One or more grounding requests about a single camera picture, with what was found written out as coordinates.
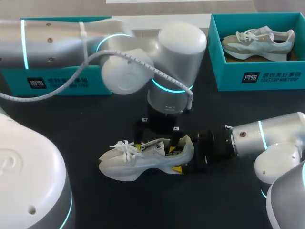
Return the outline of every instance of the white sneaker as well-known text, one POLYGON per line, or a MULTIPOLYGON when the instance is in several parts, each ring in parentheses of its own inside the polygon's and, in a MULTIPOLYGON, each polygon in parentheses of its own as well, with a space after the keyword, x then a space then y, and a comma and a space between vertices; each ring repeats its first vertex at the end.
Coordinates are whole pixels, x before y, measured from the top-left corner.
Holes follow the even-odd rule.
POLYGON ((222 41, 223 50, 240 60, 262 56, 270 61, 287 61, 287 55, 295 43, 295 32, 275 32, 268 26, 260 29, 236 32, 222 41))
POLYGON ((193 157, 194 146, 188 136, 180 139, 178 146, 183 147, 182 152, 176 155, 165 155, 164 144, 169 139, 156 139, 142 145, 141 150, 133 143, 118 142, 113 150, 100 157, 100 171, 115 180, 135 181, 145 170, 158 168, 165 173, 181 174, 172 170, 172 167, 187 164, 193 157))

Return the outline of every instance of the yellow label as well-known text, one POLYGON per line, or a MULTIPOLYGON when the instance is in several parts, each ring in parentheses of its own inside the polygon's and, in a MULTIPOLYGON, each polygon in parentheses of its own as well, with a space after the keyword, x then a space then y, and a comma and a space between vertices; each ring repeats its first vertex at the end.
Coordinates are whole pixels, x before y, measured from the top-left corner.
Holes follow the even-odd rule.
POLYGON ((171 153, 175 148, 176 148, 175 146, 171 146, 169 153, 171 153))
POLYGON ((182 173, 182 166, 172 167, 172 170, 182 173))
POLYGON ((141 144, 135 144, 135 146, 137 147, 138 150, 141 149, 141 144))

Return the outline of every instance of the teal shoe box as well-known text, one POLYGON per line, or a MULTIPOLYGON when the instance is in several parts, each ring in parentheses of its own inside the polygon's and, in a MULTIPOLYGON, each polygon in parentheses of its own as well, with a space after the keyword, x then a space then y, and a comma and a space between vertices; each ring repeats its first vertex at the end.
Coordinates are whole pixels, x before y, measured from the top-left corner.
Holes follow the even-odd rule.
MULTIPOLYGON (((25 18, 25 20, 92 22, 111 17, 25 18)), ((40 96, 54 91, 72 77, 78 66, 61 69, 0 69, 13 96, 40 96)), ((58 95, 110 95, 99 66, 89 66, 58 95)))
POLYGON ((301 13, 213 14, 208 48, 219 91, 305 89, 305 18, 301 13), (266 25, 274 31, 295 31, 299 61, 226 62, 224 37, 266 25))

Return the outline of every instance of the shoelace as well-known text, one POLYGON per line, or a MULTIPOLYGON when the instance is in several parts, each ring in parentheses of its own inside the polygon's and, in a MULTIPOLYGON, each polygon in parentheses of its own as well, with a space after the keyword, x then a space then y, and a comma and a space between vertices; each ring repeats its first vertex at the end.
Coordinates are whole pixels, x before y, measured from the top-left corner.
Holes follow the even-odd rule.
POLYGON ((257 37, 260 37, 260 36, 265 36, 265 34, 263 35, 259 35, 259 36, 255 36, 253 32, 255 29, 251 29, 251 30, 247 30, 246 32, 236 32, 236 37, 238 39, 239 42, 243 42, 243 41, 246 41, 247 39, 249 40, 258 40, 257 37))
POLYGON ((116 148, 117 150, 124 152, 124 162, 130 161, 131 159, 134 159, 136 156, 143 157, 142 153, 137 150, 135 146, 133 146, 132 143, 128 143, 128 141, 119 141, 114 146, 111 146, 110 148, 116 148))

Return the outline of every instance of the white spiral cable wrap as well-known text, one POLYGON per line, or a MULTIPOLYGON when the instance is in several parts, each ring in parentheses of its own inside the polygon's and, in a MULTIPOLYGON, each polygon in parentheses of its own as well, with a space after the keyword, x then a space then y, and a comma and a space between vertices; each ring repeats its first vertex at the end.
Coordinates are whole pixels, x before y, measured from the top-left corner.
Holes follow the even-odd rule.
POLYGON ((160 77, 172 82, 173 84, 180 87, 182 90, 186 91, 186 93, 189 96, 188 102, 187 102, 187 109, 190 110, 192 108, 192 101, 193 101, 194 94, 184 84, 182 84, 181 82, 177 81, 176 79, 170 77, 169 75, 159 71, 158 69, 150 66, 149 64, 144 63, 143 61, 137 60, 136 58, 134 58, 134 57, 132 57, 132 56, 126 54, 126 53, 123 53, 123 52, 120 52, 120 51, 114 51, 114 50, 103 50, 103 51, 99 51, 95 54, 92 54, 91 56, 88 57, 87 61, 84 61, 79 66, 79 68, 76 70, 76 72, 73 74, 73 76, 64 85, 62 85, 61 87, 57 88, 56 90, 54 90, 54 91, 52 91, 48 94, 44 94, 44 95, 33 97, 33 98, 19 98, 19 97, 10 96, 10 95, 7 95, 7 94, 4 94, 4 93, 0 92, 0 98, 7 99, 7 100, 12 100, 12 101, 16 101, 16 102, 34 102, 34 101, 39 101, 39 100, 43 100, 43 99, 48 99, 48 98, 50 98, 54 95, 57 95, 58 93, 62 92, 64 89, 69 87, 69 85, 71 83, 73 83, 73 81, 81 74, 82 70, 89 65, 90 61, 92 61, 93 59, 98 58, 100 56, 103 56, 103 55, 120 56, 120 57, 123 57, 123 58, 125 58, 129 61, 136 62, 136 63, 148 68, 149 70, 153 71, 155 74, 159 75, 160 77))

